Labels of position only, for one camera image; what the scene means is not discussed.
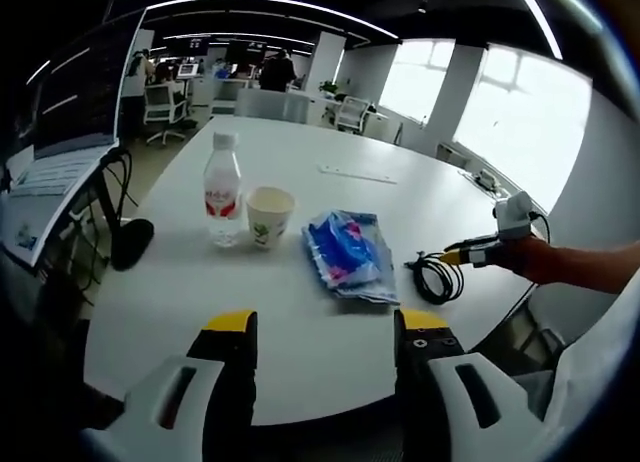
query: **black monitor stand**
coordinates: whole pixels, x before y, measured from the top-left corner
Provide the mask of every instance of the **black monitor stand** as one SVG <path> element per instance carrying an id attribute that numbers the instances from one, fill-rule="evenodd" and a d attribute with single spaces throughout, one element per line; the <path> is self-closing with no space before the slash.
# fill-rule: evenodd
<path id="1" fill-rule="evenodd" d="M 134 219 L 125 225 L 120 225 L 111 203 L 103 171 L 96 174 L 93 187 L 111 231 L 111 265 L 118 271 L 128 270 L 140 260 L 151 242 L 153 224 L 145 219 Z"/>

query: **human hand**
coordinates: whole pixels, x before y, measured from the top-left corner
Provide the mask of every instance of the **human hand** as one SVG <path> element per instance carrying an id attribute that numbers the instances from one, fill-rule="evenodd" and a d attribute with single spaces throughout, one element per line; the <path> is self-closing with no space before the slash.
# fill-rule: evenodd
<path id="1" fill-rule="evenodd" d="M 557 250 L 534 236 L 504 242 L 491 262 L 539 285 L 558 281 Z"/>

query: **white pillar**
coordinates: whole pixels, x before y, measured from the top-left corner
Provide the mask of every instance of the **white pillar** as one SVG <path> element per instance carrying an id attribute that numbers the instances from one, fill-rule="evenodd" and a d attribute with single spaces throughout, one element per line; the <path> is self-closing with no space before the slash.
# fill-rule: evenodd
<path id="1" fill-rule="evenodd" d="M 322 32 L 311 56 L 311 66 L 303 90 L 319 92 L 318 86 L 325 80 L 332 81 L 344 50 L 344 37 Z"/>

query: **window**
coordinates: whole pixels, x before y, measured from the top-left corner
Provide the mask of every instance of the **window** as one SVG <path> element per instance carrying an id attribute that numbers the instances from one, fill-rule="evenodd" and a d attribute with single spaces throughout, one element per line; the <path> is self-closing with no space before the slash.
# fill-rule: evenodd
<path id="1" fill-rule="evenodd" d="M 380 98 L 394 112 L 427 123 L 453 54 L 452 40 L 412 40 L 398 47 Z"/>
<path id="2" fill-rule="evenodd" d="M 549 59 L 491 46 L 454 139 L 555 205 L 584 136 L 591 81 Z"/>

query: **plastic wrapper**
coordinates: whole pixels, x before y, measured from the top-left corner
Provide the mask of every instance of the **plastic wrapper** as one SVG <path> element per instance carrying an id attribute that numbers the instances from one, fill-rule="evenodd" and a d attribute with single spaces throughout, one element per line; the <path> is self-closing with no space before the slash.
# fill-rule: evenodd
<path id="1" fill-rule="evenodd" d="M 398 304 L 391 251 L 375 214 L 328 212 L 302 233 L 320 279 L 337 296 Z"/>

